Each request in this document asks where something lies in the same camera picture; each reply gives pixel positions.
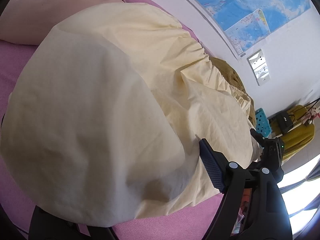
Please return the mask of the black shoulder bag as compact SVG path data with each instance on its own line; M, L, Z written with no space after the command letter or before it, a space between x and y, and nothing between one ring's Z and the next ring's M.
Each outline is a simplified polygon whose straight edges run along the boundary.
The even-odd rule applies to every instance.
M288 133L293 127L293 121L289 113L282 111L276 115L276 121L282 134Z

